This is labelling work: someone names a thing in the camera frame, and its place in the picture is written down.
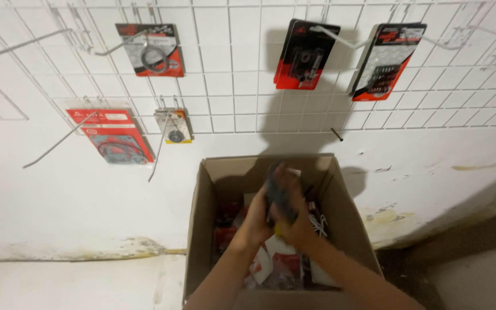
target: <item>open cardboard box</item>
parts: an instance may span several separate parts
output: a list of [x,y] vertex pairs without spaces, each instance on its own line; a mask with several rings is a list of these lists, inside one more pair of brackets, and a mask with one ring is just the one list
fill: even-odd
[[[264,184],[273,162],[284,159],[290,168],[301,170],[313,185],[310,196],[326,216],[329,241],[362,265],[381,275],[359,212],[349,195],[338,161],[331,154],[306,157],[228,157],[204,159],[198,171],[192,198],[189,243],[183,301],[212,268],[212,239],[216,209],[220,202],[242,201]],[[235,309],[351,309],[341,291],[242,290]]]

